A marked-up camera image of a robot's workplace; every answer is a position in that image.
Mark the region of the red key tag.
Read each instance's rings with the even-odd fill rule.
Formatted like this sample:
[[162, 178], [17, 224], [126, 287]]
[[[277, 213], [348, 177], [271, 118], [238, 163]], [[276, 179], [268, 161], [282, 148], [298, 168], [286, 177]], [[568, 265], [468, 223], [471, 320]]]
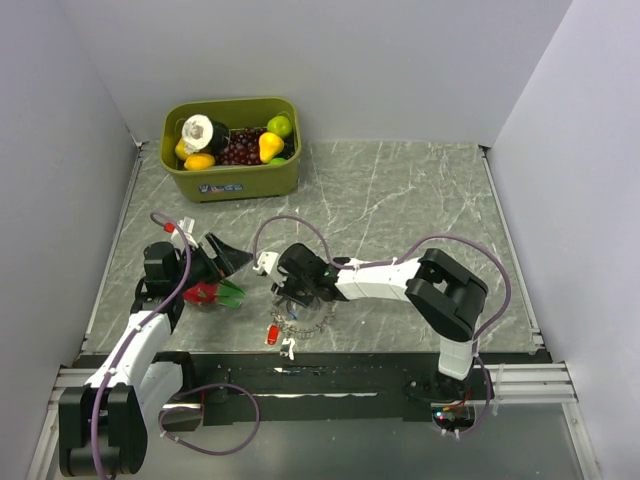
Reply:
[[279, 333], [280, 329], [277, 325], [270, 325], [267, 331], [266, 344], [269, 346], [275, 345], [277, 343]]

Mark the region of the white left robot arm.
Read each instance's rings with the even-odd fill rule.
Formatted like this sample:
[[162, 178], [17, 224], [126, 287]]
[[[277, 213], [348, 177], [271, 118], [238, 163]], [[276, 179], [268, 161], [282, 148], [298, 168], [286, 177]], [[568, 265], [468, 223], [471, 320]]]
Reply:
[[211, 249], [172, 241], [143, 251], [127, 326], [99, 369], [81, 386], [66, 388], [58, 403], [59, 465], [66, 477], [137, 473], [148, 445], [149, 425], [171, 398], [191, 399], [198, 388], [189, 354], [163, 347], [185, 306], [183, 294], [199, 283], [224, 285], [248, 265], [251, 253], [215, 235]]

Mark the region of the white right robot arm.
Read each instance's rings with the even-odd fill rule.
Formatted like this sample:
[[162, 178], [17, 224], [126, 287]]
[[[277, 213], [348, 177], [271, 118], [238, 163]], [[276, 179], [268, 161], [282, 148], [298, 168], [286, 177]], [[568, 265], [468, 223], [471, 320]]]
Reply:
[[389, 264], [349, 257], [330, 263], [296, 243], [282, 254], [261, 253], [257, 270], [272, 280], [276, 295], [304, 308], [363, 299], [411, 304], [440, 337], [439, 391], [455, 399], [470, 389], [472, 341], [488, 287], [444, 251], [429, 248], [418, 258]]

